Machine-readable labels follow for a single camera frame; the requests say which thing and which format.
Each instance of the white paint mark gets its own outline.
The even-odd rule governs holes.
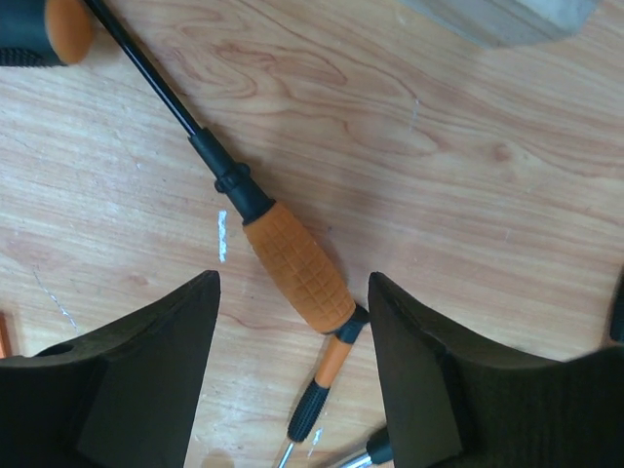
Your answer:
[[[319,444],[319,442],[321,442],[321,436],[323,435],[323,429],[324,429],[323,427],[320,428],[314,434],[314,440],[312,441],[312,447],[310,448],[310,451],[308,451],[308,458],[310,456],[312,456],[312,452],[314,451],[314,447],[317,446]]]
[[[225,263],[227,258],[227,211],[218,212],[218,259]]]
[[[54,303],[57,305],[57,307],[60,310],[60,312],[62,313],[62,315],[64,315],[65,317],[67,317],[69,319],[69,323],[71,323],[71,326],[76,330],[76,335],[79,336],[80,335],[80,330],[78,330],[78,325],[76,324],[76,321],[71,316],[71,314],[69,312],[67,312],[67,310],[65,310],[65,308],[60,304],[60,302],[57,299],[57,297],[54,294],[52,294],[50,292],[50,290],[48,290],[48,288],[43,286],[43,283],[39,279],[39,275],[37,275],[37,272],[34,269],[32,270],[32,274],[35,275],[35,280],[37,280],[37,284],[39,285],[39,288],[41,288],[44,291],[44,293],[46,293],[50,297],[50,299],[54,301]]]
[[[420,100],[417,99],[416,103],[413,107],[413,112],[411,113],[411,122],[409,122],[409,131],[413,132],[413,129],[416,128],[416,120],[418,119],[418,110],[420,109]]]

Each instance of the wooden table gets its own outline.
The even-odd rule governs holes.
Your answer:
[[[624,260],[620,2],[577,38],[494,51],[395,0],[111,3],[339,258],[357,299],[380,270],[508,345],[567,359],[601,344]],[[0,96],[0,309],[13,352],[216,269],[222,304],[187,466],[269,466],[323,339],[263,273],[182,129],[102,31],[80,66],[0,70]],[[367,331],[318,444],[290,466],[383,420]]]

